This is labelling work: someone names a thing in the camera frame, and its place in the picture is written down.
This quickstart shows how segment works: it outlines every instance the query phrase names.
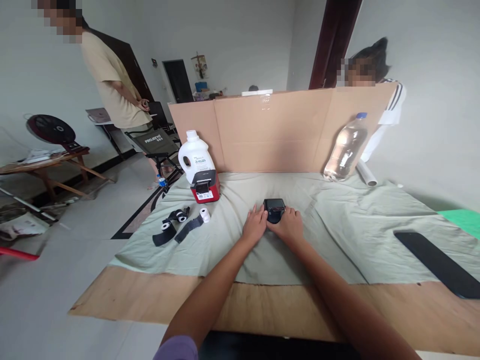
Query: electric fan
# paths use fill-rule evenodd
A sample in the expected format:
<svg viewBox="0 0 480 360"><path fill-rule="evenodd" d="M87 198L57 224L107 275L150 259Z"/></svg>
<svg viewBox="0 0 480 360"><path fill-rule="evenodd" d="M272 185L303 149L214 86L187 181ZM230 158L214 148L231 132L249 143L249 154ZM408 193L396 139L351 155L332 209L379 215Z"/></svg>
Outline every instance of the electric fan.
<svg viewBox="0 0 480 360"><path fill-rule="evenodd" d="M75 131L58 117L33 115L26 121L26 128L36 138L50 144L62 145L69 153L79 153L89 149L75 142Z"/></svg>

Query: door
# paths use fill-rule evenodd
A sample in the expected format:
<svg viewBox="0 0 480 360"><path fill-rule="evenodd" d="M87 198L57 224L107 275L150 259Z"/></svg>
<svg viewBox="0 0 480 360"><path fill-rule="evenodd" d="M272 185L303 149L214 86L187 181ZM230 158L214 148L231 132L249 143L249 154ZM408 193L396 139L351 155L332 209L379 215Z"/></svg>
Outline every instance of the door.
<svg viewBox="0 0 480 360"><path fill-rule="evenodd" d="M98 36L118 56L123 63L123 66L125 66L131 82L138 90L142 99L147 99L151 102L154 101L154 97L145 81L144 74L140 69L139 63L135 58L134 51L130 44L94 29L90 29L90 31L92 34Z"/></svg>
<svg viewBox="0 0 480 360"><path fill-rule="evenodd" d="M309 89L334 88L362 0L327 0Z"/></svg>
<svg viewBox="0 0 480 360"><path fill-rule="evenodd" d="M170 81L171 90L177 104L194 101L190 88L189 77L183 60L163 61L166 75Z"/></svg>

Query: plywood table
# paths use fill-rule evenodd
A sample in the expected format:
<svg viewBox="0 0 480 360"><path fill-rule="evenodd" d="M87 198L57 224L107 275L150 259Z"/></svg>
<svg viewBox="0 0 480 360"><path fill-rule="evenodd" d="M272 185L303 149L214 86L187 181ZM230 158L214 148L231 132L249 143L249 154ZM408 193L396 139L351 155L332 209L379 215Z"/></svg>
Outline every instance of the plywood table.
<svg viewBox="0 0 480 360"><path fill-rule="evenodd" d="M39 162L34 162L30 164L24 164L24 163L13 163L13 164L8 164L5 166L0 167L0 175L8 175L8 174L19 174L19 173L26 173L30 174L36 178L39 178L43 181L43 184L46 187L46 191L48 192L48 195L50 196L51 201L54 203L56 200L56 194L54 191L54 187L58 186L62 189L68 190L69 192L72 192L74 194L77 194L81 197L86 197L87 199L92 199L92 197L80 190L77 190L73 187L70 187L68 185L65 185L61 182L52 180L49 178L47 174L47 169L51 167L58 167L62 165L62 163L70 163L77 168L80 168L81 170L81 175L83 177L83 182L86 184L89 180L87 173L91 173L95 175L96 177L99 177L101 179L107 180L110 183L115 183L112 179L103 176L102 174L96 172L95 170L92 170L89 167L85 166L84 163L84 155L89 154L89 149L86 147L82 151L75 152L75 153L68 153L68 152L63 152L60 154L55 154L53 155L50 159L44 160L44 161L39 161Z"/></svg>
<svg viewBox="0 0 480 360"><path fill-rule="evenodd" d="M168 324L202 281L108 266L69 314ZM351 285L415 349L480 356L480 301L460 299L441 282ZM313 286L234 283L214 330L344 342Z"/></svg>

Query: person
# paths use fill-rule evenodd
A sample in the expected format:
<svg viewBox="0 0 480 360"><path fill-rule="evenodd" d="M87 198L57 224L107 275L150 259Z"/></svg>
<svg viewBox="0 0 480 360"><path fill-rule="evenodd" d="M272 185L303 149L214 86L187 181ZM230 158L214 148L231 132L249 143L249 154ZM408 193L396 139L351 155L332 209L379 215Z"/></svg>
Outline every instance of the person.
<svg viewBox="0 0 480 360"><path fill-rule="evenodd" d="M70 36L80 44L85 65L95 80L111 122L125 135L125 132L144 132L152 129L152 117L148 100L140 96L137 88L125 69L124 64L98 36L92 33L81 10L75 9L75 1L38 1L38 8L43 9L45 18L50 19L63 35ZM128 136L127 141L137 152L143 150ZM148 159L155 174L155 180L149 189L159 185L157 166L153 159Z"/></svg>
<svg viewBox="0 0 480 360"><path fill-rule="evenodd" d="M363 301L305 240L299 211L286 206L277 224L268 222L267 217L268 212L263 205L258 211L255 205L248 212L240 239L177 311L154 360L198 358L198 349L219 317L240 267L266 229L284 241L303 263L333 318L362 359L420 359L380 314Z"/></svg>
<svg viewBox="0 0 480 360"><path fill-rule="evenodd" d="M387 65L387 44L388 39L382 37L372 46L357 52L350 59L350 66L347 71L346 83L348 86L372 86L380 83L397 83L395 92L390 98L375 132L361 155L361 159L364 162L370 159L387 129L400 123L402 104L407 97L407 89L401 82L387 78L390 70L390 66Z"/></svg>

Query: white plastic bottle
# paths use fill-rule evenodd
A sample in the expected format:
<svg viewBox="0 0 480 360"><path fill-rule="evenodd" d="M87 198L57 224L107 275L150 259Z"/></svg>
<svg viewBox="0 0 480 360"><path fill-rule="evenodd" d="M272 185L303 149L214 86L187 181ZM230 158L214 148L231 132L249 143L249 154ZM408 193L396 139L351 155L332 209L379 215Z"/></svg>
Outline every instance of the white plastic bottle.
<svg viewBox="0 0 480 360"><path fill-rule="evenodd" d="M186 142L178 151L178 161L183 171L185 171L186 179L190 184L194 180L196 173L215 169L208 150L209 146L200 139L195 130L186 132ZM188 159L190 166L185 163L184 157Z"/></svg>
<svg viewBox="0 0 480 360"><path fill-rule="evenodd" d="M366 112L359 112L356 119L340 131L330 160L323 171L325 178L330 181L342 181L350 174L353 161L369 135L364 123L366 117Z"/></svg>

